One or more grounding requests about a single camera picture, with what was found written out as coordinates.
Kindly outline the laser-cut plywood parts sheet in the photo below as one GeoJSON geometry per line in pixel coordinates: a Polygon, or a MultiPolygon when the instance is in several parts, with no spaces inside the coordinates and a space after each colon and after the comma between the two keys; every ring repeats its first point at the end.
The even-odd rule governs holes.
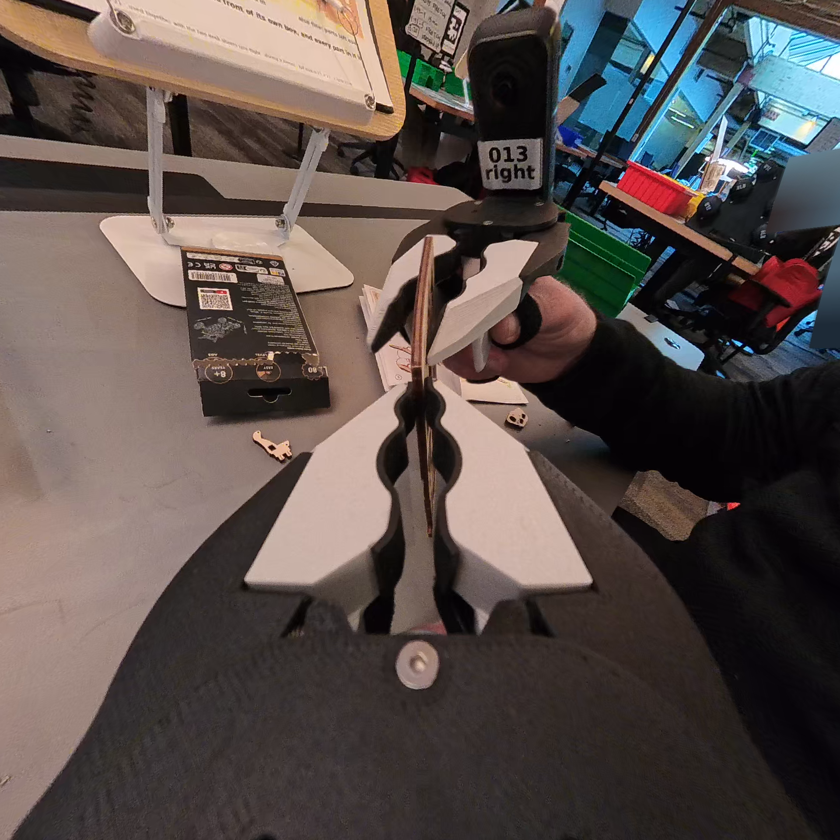
{"type": "Polygon", "coordinates": [[[415,416],[416,447],[423,488],[423,507],[427,536],[434,536],[435,467],[433,433],[427,422],[427,384],[433,382],[436,368],[428,361],[428,338],[434,308],[435,242],[434,236],[423,240],[416,281],[411,336],[411,396],[415,416]]]}

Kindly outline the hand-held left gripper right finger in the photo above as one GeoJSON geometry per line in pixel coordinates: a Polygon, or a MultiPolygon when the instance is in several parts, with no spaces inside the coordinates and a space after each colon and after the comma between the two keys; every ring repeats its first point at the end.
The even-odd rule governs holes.
{"type": "Polygon", "coordinates": [[[429,383],[434,599],[450,634],[503,602],[585,592],[592,574],[531,453],[446,385],[429,383]]]}

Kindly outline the green plastic bin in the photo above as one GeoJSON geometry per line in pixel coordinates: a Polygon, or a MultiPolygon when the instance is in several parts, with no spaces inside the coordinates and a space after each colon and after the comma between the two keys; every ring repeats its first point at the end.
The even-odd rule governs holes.
{"type": "Polygon", "coordinates": [[[565,221],[569,240],[555,277],[594,310],[616,317],[640,287],[651,258],[570,211],[565,221]]]}

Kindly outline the white instruction booklet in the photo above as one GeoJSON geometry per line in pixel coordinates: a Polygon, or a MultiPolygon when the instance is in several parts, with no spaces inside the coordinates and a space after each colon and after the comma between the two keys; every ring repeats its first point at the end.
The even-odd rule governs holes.
{"type": "MultiPolygon", "coordinates": [[[[359,301],[367,326],[371,324],[372,310],[379,296],[380,290],[368,285],[362,286],[359,301]]],[[[374,357],[386,391],[411,380],[411,347],[399,332],[374,357]]],[[[437,378],[468,402],[513,406],[525,406],[529,402],[519,385],[504,378],[487,383],[472,383],[457,377],[442,365],[437,367],[437,378]]]]}

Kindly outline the person's black clothing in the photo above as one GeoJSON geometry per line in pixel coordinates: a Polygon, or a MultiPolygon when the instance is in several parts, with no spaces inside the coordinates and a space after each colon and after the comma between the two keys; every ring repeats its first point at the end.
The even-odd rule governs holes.
{"type": "Polygon", "coordinates": [[[729,383],[725,436],[669,468],[736,503],[682,541],[618,508],[707,640],[754,741],[821,838],[838,838],[838,362],[729,383]]]}

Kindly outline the white rounded panel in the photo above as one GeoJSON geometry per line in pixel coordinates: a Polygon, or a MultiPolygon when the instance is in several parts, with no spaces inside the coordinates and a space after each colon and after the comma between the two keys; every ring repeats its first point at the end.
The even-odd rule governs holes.
{"type": "Polygon", "coordinates": [[[705,359],[703,351],[696,345],[630,303],[616,319],[632,324],[661,354],[686,370],[697,371],[705,359]]]}

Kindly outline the red fabric chair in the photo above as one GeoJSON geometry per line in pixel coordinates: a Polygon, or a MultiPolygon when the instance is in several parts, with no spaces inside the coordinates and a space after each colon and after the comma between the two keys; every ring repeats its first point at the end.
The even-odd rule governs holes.
{"type": "Polygon", "coordinates": [[[733,317],[729,337],[756,354],[768,354],[816,312],[822,294],[823,280],[808,262],[771,257],[727,295],[733,317]]]}

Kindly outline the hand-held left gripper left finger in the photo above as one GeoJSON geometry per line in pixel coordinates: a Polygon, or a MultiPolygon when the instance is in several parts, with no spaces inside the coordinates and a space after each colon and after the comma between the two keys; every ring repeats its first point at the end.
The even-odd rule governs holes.
{"type": "Polygon", "coordinates": [[[397,386],[315,447],[247,587],[308,595],[358,614],[367,633],[388,634],[406,548],[396,482],[413,427],[413,400],[397,386]]]}

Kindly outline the person's right hand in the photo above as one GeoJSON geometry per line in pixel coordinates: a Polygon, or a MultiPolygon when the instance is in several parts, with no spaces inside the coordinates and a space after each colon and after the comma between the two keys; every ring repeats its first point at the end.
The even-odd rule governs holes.
{"type": "Polygon", "coordinates": [[[491,345],[485,367],[473,365],[467,347],[444,361],[444,366],[467,380],[502,377],[525,385],[551,382],[571,368],[591,344],[597,320],[573,289],[551,276],[536,279],[529,294],[540,310],[540,331],[525,344],[510,350],[519,339],[520,321],[507,315],[490,330],[491,345]]]}

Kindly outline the red plastic bin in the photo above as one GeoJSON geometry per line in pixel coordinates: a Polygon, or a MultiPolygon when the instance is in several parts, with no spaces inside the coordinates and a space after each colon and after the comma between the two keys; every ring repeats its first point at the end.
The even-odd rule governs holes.
{"type": "Polygon", "coordinates": [[[647,207],[686,220],[696,193],[668,175],[630,161],[616,188],[647,207]]]}

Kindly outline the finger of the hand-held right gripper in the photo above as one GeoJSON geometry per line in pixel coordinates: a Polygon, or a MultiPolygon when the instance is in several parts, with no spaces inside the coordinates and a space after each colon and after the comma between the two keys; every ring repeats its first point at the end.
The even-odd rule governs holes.
{"type": "Polygon", "coordinates": [[[393,337],[409,339],[424,245],[414,245],[396,259],[371,311],[371,351],[379,352],[393,337]]]}
{"type": "Polygon", "coordinates": [[[512,239],[485,249],[484,267],[466,280],[462,293],[443,309],[427,352],[431,365],[470,347],[473,366],[487,366],[489,330],[517,308],[523,290],[521,273],[537,247],[534,241],[512,239]]]}

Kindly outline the white framed instruction sheet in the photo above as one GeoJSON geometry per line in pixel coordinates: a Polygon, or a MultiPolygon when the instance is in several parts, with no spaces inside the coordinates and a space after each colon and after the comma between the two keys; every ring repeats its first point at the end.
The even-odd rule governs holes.
{"type": "Polygon", "coordinates": [[[366,2],[107,2],[87,36],[113,60],[293,116],[367,125],[393,113],[366,2]]]}

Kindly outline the wooden background table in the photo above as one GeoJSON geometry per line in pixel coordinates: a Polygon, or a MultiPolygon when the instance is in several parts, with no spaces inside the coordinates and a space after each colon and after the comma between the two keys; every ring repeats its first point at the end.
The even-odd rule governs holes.
{"type": "Polygon", "coordinates": [[[704,234],[688,227],[675,217],[660,213],[618,189],[617,184],[601,181],[599,193],[643,218],[642,228],[657,238],[662,238],[667,246],[685,252],[687,255],[706,258],[725,264],[731,273],[741,277],[752,277],[760,266],[736,255],[729,248],[721,245],[704,234]]]}

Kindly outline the black cardboard kit box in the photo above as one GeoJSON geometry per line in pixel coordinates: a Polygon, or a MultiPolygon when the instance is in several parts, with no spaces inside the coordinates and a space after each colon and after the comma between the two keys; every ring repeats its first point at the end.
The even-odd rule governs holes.
{"type": "Polygon", "coordinates": [[[328,370],[280,257],[183,246],[181,262],[205,417],[330,407],[328,370]]]}

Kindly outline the wooden stand board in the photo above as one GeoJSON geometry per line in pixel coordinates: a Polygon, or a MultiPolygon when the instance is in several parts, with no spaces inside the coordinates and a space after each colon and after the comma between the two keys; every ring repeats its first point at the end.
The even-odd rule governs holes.
{"type": "Polygon", "coordinates": [[[367,140],[384,141],[395,137],[404,125],[406,95],[387,2],[371,1],[367,5],[393,105],[392,113],[375,111],[368,122],[331,117],[324,107],[311,104],[290,111],[256,94],[238,93],[219,84],[192,81],[163,70],[147,69],[129,60],[108,58],[93,48],[87,34],[87,23],[26,2],[1,2],[1,33],[17,46],[64,67],[145,87],[162,88],[189,98],[290,122],[302,122],[315,129],[337,130],[367,140]]]}

